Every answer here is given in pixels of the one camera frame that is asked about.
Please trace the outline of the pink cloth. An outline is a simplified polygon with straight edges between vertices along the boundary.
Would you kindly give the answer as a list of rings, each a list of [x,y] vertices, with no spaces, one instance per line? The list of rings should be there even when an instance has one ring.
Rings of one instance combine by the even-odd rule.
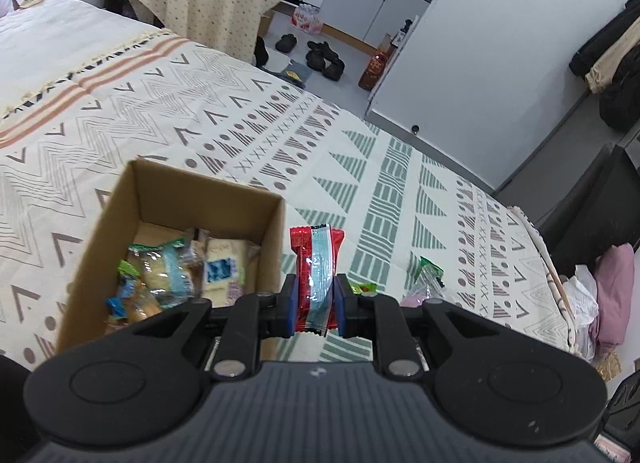
[[[591,327],[596,359],[607,358],[622,345],[627,332],[634,290],[634,249],[628,243],[611,246],[596,262],[599,314]]]

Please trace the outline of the red bottle pack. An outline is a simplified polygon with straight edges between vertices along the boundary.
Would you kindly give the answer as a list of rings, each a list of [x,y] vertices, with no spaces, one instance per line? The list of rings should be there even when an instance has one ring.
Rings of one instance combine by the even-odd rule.
[[[323,22],[320,9],[311,4],[299,4],[291,15],[291,24],[307,34],[320,34]]]

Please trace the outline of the light green snack packet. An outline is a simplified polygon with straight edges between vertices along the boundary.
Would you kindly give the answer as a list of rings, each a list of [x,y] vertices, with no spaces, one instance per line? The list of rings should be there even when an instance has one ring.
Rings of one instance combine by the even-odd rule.
[[[352,293],[355,295],[361,294],[376,294],[376,284],[375,283],[356,283],[350,282],[350,288],[352,289]]]

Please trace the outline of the black slipper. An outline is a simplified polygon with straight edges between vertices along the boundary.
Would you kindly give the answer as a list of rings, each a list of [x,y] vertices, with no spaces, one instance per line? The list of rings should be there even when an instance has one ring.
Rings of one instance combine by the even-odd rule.
[[[297,46],[297,38],[293,34],[283,35],[274,45],[274,48],[283,54],[289,54]]]

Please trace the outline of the dark green snack packet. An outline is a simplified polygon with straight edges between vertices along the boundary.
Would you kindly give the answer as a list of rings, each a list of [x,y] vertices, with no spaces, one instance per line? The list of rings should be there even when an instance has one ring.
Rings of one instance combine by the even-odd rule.
[[[420,270],[418,279],[425,285],[429,287],[434,287],[434,289],[441,289],[444,286],[442,283],[442,276],[444,275],[444,270],[441,267],[437,266],[425,257],[420,258]]]

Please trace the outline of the red oil jug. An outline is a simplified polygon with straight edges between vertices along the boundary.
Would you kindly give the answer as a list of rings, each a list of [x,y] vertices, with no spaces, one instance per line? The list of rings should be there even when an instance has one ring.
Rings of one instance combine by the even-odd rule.
[[[383,75],[387,61],[388,54],[382,50],[378,50],[371,56],[359,79],[358,86],[363,90],[371,91]]]

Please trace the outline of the hanging jackets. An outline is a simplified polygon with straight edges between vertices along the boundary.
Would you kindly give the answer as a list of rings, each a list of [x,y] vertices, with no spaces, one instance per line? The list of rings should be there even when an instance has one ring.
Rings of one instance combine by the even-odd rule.
[[[639,0],[628,0],[575,52],[568,67],[598,97],[603,122],[630,131],[639,120]]]

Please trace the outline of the yellow cake teal packet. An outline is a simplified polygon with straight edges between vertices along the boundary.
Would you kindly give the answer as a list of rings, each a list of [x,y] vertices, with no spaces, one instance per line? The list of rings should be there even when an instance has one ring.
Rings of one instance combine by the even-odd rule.
[[[191,271],[186,267],[186,241],[175,239],[160,245],[130,244],[128,254],[140,269],[142,280],[159,301],[193,295]]]

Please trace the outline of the black chair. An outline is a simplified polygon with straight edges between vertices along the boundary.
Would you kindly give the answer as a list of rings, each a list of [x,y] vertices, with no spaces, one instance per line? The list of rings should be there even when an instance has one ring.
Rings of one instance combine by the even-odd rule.
[[[592,268],[610,247],[639,246],[639,171],[626,150],[605,145],[563,200],[542,223],[559,275]]]

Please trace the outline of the white bed sheet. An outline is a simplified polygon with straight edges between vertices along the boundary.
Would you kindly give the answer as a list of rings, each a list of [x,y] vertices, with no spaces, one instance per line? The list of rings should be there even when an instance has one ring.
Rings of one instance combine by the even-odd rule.
[[[80,0],[43,0],[1,19],[1,113],[160,30]]]

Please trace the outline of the pile of black shoes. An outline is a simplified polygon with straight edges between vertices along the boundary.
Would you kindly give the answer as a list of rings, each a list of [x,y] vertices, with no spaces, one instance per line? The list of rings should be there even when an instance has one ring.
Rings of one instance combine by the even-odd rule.
[[[307,46],[306,65],[332,82],[338,82],[345,70],[345,63],[340,56],[326,41],[308,41]]]

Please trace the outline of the red blue striped snack packet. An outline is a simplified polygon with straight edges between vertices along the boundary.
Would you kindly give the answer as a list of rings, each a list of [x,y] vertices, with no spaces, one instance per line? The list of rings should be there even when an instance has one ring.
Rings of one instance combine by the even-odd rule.
[[[336,327],[332,285],[344,236],[329,224],[290,229],[298,280],[297,332],[326,336]]]

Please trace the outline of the blue candy packet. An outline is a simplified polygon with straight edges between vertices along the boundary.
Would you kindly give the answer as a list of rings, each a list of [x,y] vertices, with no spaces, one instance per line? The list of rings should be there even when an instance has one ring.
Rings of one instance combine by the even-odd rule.
[[[162,312],[141,272],[128,261],[119,261],[118,289],[114,297],[107,298],[106,305],[110,312],[108,323],[115,325],[138,323]]]

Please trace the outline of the patterned bed blanket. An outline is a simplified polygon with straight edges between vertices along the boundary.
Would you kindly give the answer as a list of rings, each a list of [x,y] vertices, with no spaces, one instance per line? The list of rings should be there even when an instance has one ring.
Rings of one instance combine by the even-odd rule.
[[[107,332],[129,244],[247,237],[276,287],[290,229],[342,229],[337,268],[407,295],[425,257],[450,303],[573,351],[541,238],[518,209],[387,132],[160,30],[1,113],[1,351],[33,368]]]

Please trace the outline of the purple round cake packet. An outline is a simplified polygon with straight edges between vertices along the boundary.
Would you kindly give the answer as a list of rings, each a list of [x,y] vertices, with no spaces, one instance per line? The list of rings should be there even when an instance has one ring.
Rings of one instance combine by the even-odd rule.
[[[442,281],[439,279],[416,281],[407,295],[402,298],[400,305],[401,307],[418,308],[423,304],[423,301],[427,301],[427,299],[443,298],[443,288]]]

